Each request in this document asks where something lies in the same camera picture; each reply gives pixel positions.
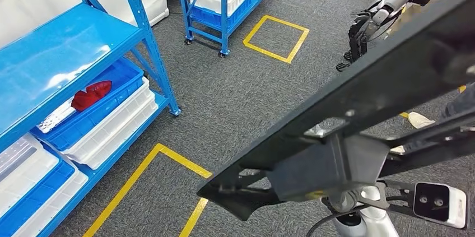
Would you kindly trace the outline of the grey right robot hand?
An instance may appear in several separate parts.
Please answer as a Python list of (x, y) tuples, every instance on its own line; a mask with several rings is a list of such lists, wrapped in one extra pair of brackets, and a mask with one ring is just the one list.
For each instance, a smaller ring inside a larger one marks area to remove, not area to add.
[(329, 204), (339, 213), (353, 210), (358, 203), (357, 193), (354, 190), (333, 193), (328, 196)]

